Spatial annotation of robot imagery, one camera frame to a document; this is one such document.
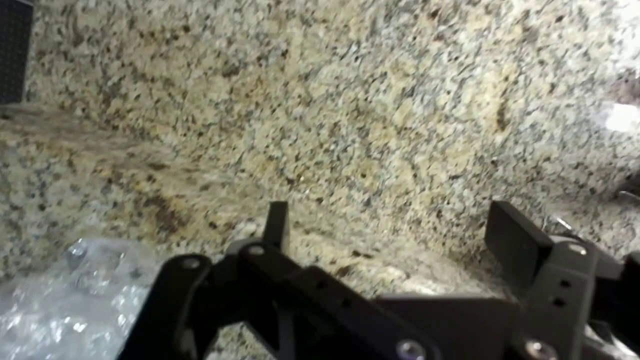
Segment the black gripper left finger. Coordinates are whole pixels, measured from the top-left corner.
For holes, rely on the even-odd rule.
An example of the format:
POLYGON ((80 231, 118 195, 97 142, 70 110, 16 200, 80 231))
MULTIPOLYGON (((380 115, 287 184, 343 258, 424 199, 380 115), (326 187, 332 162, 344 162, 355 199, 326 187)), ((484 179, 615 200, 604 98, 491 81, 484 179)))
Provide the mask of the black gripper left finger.
POLYGON ((288 258, 287 238, 288 206, 274 202, 263 237, 232 244, 223 261, 164 263, 118 360, 206 360, 232 325, 279 360, 440 360, 416 327, 288 258))

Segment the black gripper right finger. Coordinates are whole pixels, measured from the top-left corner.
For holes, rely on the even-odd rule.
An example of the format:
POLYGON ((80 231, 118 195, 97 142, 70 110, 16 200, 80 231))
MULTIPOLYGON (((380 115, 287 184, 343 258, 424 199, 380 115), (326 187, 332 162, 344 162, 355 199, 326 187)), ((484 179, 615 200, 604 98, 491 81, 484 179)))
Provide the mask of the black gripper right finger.
POLYGON ((603 360, 587 328, 640 353, 637 253, 616 261, 587 240, 554 240, 505 200, 491 204, 484 242, 519 296, 510 348, 523 360, 603 360))

